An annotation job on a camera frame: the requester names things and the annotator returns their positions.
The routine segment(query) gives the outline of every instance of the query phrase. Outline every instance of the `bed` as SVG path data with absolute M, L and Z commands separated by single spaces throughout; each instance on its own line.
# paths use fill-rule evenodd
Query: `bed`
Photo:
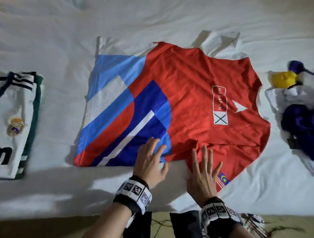
M 73 166 L 98 36 L 186 47 L 202 30 L 240 32 L 263 84 L 259 113 L 271 123 L 263 153 L 219 195 L 238 212 L 314 215 L 309 158 L 289 149 L 264 93 L 268 72 L 285 71 L 289 60 L 314 69 L 313 9 L 306 0 L 1 1 L 0 71 L 37 71 L 44 88 L 26 176 L 0 181 L 0 219 L 98 214 L 132 174 L 132 167 Z M 172 162 L 149 210 L 199 209 L 186 193 L 188 174 L 184 161 Z

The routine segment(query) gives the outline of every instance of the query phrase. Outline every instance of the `jersey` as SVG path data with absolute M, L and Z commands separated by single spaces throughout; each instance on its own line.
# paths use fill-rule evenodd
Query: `jersey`
M 0 78 L 0 178 L 14 179 L 29 134 L 36 95 L 34 76 Z
M 144 56 L 99 55 L 93 78 L 77 166 L 133 166 L 150 137 L 167 145 L 161 162 L 190 166 L 192 148 L 206 145 L 214 166 L 224 163 L 220 190 L 266 146 L 270 124 L 256 106 L 262 84 L 248 57 L 216 59 L 159 42 Z

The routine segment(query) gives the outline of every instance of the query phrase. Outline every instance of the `left hand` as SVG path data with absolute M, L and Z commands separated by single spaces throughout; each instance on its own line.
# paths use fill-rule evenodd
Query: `left hand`
M 167 147 L 166 145 L 161 145 L 154 154 L 154 150 L 159 141 L 159 139 L 152 137 L 146 144 L 140 146 L 133 171 L 133 175 L 143 179 L 148 184 L 149 188 L 153 188 L 163 181 L 169 169 L 168 162 L 165 162 L 162 170 L 159 169 L 160 157 Z

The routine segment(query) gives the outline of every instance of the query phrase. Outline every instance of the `pile of clothes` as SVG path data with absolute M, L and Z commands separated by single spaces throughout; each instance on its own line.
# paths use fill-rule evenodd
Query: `pile of clothes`
M 35 137 L 43 77 L 0 77 L 0 179 L 21 179 Z
M 265 93 L 271 106 L 282 114 L 281 127 L 291 134 L 290 148 L 302 150 L 311 159 L 303 163 L 314 174 L 314 74 L 305 69 L 295 73 L 297 84 Z

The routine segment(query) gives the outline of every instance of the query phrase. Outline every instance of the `wrist strap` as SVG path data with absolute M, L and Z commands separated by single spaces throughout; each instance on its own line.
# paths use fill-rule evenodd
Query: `wrist strap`
M 236 212 L 228 208 L 223 202 L 209 204 L 206 202 L 205 204 L 201 211 L 201 225 L 209 237 L 228 237 L 233 230 L 233 226 L 236 223 L 241 223 Z
M 142 180 L 137 176 L 132 176 L 131 178 Z M 116 197 L 113 200 L 114 202 L 119 202 L 127 206 L 132 211 L 132 217 L 128 221 L 126 228 L 128 228 L 132 223 L 137 212 L 140 212 L 142 215 L 144 215 L 146 208 L 152 201 L 152 194 L 149 191 L 148 185 L 146 187 L 144 184 L 131 178 L 126 180 L 120 186 L 116 192 Z

